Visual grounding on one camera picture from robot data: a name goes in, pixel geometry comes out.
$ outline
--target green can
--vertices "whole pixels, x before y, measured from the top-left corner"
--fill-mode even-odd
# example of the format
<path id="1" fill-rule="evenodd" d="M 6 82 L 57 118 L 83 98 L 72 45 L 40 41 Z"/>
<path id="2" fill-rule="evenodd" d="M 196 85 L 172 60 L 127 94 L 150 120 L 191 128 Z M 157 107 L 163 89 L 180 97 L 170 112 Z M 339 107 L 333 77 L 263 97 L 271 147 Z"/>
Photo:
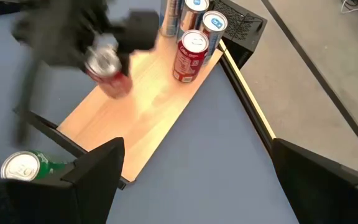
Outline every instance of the green can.
<path id="1" fill-rule="evenodd" d="M 1 167 L 1 177 L 31 181 L 61 170 L 66 163 L 51 161 L 39 151 L 22 151 L 10 155 Z"/>

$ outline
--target aluminum can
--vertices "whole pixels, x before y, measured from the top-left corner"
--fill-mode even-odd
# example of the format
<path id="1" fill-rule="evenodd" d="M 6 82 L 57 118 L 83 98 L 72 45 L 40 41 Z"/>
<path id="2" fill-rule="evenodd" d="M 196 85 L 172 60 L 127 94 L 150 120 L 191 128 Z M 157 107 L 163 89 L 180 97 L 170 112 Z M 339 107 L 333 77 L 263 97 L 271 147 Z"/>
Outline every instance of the aluminum can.
<path id="1" fill-rule="evenodd" d="M 160 33 L 165 37 L 176 36 L 182 4 L 183 0 L 161 0 Z"/>
<path id="2" fill-rule="evenodd" d="M 208 63 L 214 54 L 219 41 L 222 39 L 227 27 L 226 17 L 217 11 L 208 11 L 203 16 L 203 23 L 200 31 L 207 35 L 209 40 L 208 53 L 205 57 L 204 64 Z"/>
<path id="3" fill-rule="evenodd" d="M 173 76 L 181 82 L 192 82 L 197 77 L 207 52 L 207 36 L 199 30 L 186 31 L 178 43 Z"/>
<path id="4" fill-rule="evenodd" d="M 199 29 L 204 13 L 208 10 L 209 0 L 185 0 L 179 21 L 177 41 L 191 29 Z"/>
<path id="5" fill-rule="evenodd" d="M 53 162 L 39 151 L 22 151 L 10 155 L 1 167 L 1 177 L 31 181 L 62 170 L 66 163 Z"/>
<path id="6" fill-rule="evenodd" d="M 132 89 L 132 79 L 129 74 L 121 73 L 121 62 L 112 45 L 91 51 L 85 68 L 85 72 L 111 98 L 126 96 Z"/>

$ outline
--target can top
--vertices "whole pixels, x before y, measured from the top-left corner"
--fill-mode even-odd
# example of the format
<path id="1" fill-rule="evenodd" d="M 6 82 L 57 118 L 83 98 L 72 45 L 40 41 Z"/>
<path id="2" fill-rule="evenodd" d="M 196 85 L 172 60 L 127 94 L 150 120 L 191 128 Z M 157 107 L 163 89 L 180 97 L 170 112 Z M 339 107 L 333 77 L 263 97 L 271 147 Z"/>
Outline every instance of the can top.
<path id="1" fill-rule="evenodd" d="M 112 45 L 98 48 L 91 53 L 85 66 L 96 76 L 110 77 L 121 70 L 121 63 Z"/>
<path id="2" fill-rule="evenodd" d="M 208 48 L 207 36 L 199 30 L 188 30 L 181 37 L 183 46 L 193 53 L 199 53 Z"/>
<path id="3" fill-rule="evenodd" d="M 218 11 L 208 11 L 203 16 L 203 24 L 209 30 L 222 31 L 227 27 L 227 19 Z"/>
<path id="4" fill-rule="evenodd" d="M 194 11 L 202 12 L 208 9 L 209 0 L 185 0 L 186 5 Z"/>
<path id="5" fill-rule="evenodd" d="M 9 156 L 1 168 L 1 177 L 34 180 L 40 170 L 40 161 L 32 152 L 16 152 Z"/>

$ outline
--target coca-cola can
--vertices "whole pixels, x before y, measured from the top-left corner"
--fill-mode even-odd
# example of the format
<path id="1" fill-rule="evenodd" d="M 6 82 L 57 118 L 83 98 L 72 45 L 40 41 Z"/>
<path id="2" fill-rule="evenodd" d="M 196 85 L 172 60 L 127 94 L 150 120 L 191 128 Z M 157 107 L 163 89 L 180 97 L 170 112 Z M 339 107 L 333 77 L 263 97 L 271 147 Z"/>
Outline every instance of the coca-cola can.
<path id="1" fill-rule="evenodd" d="M 111 98 L 126 96 L 132 88 L 132 79 L 129 74 L 121 73 L 121 62 L 112 45 L 92 50 L 85 68 L 86 73 Z"/>
<path id="2" fill-rule="evenodd" d="M 181 82 L 192 82 L 203 65 L 208 45 L 208 38 L 201 31 L 186 31 L 178 43 L 173 76 Z"/>

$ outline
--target light wooden plank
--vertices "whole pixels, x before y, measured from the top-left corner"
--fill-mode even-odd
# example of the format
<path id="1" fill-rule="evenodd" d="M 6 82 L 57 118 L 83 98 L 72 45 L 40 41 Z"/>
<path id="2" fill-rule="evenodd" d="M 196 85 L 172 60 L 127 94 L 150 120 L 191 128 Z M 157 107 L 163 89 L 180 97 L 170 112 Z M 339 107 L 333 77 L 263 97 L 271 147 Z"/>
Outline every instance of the light wooden plank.
<path id="1" fill-rule="evenodd" d="M 181 83 L 172 75 L 176 50 L 174 38 L 159 37 L 153 51 L 132 56 L 128 96 L 110 99 L 96 87 L 58 130 L 87 151 L 124 137 L 122 176 L 134 181 L 222 55 L 216 50 L 195 81 Z"/>

